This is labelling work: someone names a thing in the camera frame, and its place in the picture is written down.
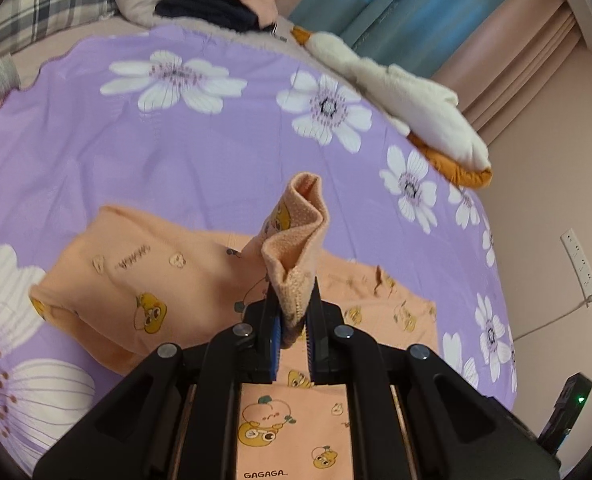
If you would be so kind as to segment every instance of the screw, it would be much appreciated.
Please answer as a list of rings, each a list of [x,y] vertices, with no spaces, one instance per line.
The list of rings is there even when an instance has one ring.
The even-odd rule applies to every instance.
[[[239,337],[247,337],[248,335],[252,335],[253,327],[249,323],[238,323],[234,325],[234,334]]]
[[[425,345],[412,345],[409,347],[409,353],[412,357],[424,361],[429,357],[429,349]]]
[[[333,329],[333,333],[342,339],[349,339],[353,335],[353,329],[347,325],[338,325]]]
[[[169,359],[169,357],[175,356],[177,351],[176,345],[171,343],[164,343],[158,347],[158,355],[163,359]]]

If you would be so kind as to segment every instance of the black gripper frame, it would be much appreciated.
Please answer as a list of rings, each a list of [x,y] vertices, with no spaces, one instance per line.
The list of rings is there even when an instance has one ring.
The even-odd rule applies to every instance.
[[[234,480],[241,385],[269,384],[278,367],[271,287],[243,323],[184,351],[160,346],[40,459],[33,479]],[[412,470],[419,480],[558,480],[560,463],[536,437],[427,347],[391,348],[344,325],[317,283],[306,325],[313,382],[346,384],[355,480],[410,480]]]

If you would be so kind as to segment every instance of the purple bedsheet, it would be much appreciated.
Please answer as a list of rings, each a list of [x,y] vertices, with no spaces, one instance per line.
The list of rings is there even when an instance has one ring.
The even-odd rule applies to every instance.
[[[118,381],[27,296],[98,207],[255,234],[299,171],[323,178],[327,250],[434,300],[441,354],[511,407],[513,347],[477,197],[332,78],[162,27],[84,40],[0,110],[0,440],[26,471]]]

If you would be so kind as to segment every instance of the beige wall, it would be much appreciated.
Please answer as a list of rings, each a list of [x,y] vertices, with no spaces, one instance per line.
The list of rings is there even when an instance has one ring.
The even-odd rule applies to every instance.
[[[592,54],[579,45],[490,145],[489,215],[514,337],[583,299],[560,235],[572,227],[592,266]],[[535,433],[566,378],[592,379],[592,307],[516,343],[514,411]],[[592,442],[592,393],[559,456],[566,471]]]

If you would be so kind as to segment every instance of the power strip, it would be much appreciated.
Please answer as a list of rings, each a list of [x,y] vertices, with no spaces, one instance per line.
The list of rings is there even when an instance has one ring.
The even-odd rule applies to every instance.
[[[560,239],[565,246],[569,259],[572,260],[580,287],[583,289],[583,296],[587,300],[592,296],[592,267],[589,266],[585,251],[583,251],[573,229],[561,235]]]

